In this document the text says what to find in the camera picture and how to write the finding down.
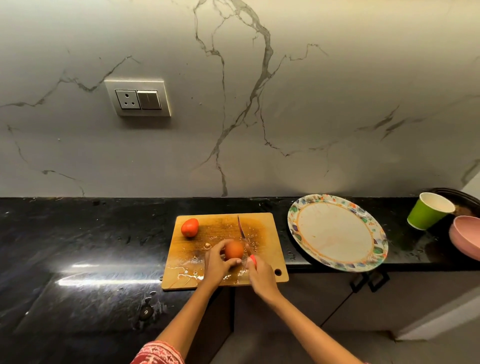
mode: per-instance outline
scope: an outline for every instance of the tomato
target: tomato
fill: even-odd
[[[231,258],[242,258],[243,257],[243,246],[242,242],[238,240],[233,240],[225,245],[225,259],[229,260]]]
[[[190,218],[181,226],[181,233],[186,238],[193,238],[198,233],[198,220]]]

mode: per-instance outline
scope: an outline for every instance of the sleeve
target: sleeve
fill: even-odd
[[[131,364],[185,364],[180,353],[163,341],[145,344]]]

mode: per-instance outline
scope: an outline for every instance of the floor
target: floor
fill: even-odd
[[[332,336],[361,360],[372,364],[470,364],[480,355],[480,317],[431,341],[395,342],[384,333],[338,332]],[[286,332],[236,330],[212,364],[313,363]]]

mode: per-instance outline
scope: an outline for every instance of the black granite countertop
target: black granite countertop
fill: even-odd
[[[349,199],[387,234],[383,270],[480,270],[451,244],[448,218],[431,232],[406,223],[415,198]],[[271,212],[290,272],[332,272],[290,236],[295,200],[0,199],[0,363],[129,363],[192,293],[159,287],[178,215]],[[143,322],[148,297],[155,313]]]

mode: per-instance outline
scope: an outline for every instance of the plate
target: plate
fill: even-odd
[[[342,197],[310,194],[288,210],[293,238],[311,257],[331,268],[366,272],[388,254],[387,236],[367,211]]]

